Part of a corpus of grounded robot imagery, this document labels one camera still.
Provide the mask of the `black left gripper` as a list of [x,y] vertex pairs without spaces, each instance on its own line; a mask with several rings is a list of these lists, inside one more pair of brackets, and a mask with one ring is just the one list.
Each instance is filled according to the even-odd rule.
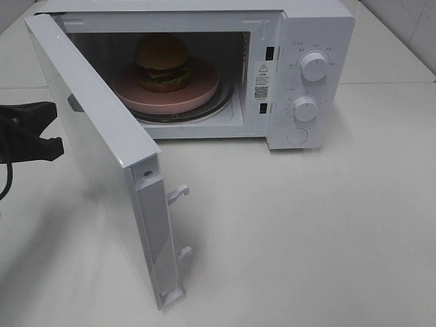
[[[42,132],[56,119],[54,102],[33,102],[1,106],[1,163],[54,161],[64,154],[60,137],[44,139]],[[18,136],[16,128],[23,127],[34,136]]]

